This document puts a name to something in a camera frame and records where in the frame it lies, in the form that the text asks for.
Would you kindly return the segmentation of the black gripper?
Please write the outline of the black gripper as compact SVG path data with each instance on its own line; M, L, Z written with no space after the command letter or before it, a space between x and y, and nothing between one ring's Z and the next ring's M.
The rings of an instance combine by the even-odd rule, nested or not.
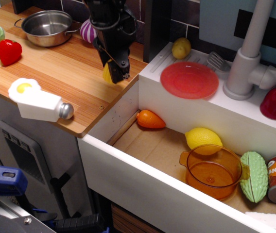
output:
M118 20L109 25L92 21L97 38L93 45L97 49L103 67L107 64L110 80L117 84L130 78L129 70L118 65L129 64L129 47L136 39L136 21Z

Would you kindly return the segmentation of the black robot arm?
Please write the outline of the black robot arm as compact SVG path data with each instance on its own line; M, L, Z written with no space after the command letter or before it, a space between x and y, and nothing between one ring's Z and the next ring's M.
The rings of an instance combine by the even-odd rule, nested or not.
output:
M112 83L130 77L130 46L136 40L138 22L124 0L85 0L96 38L92 42Z

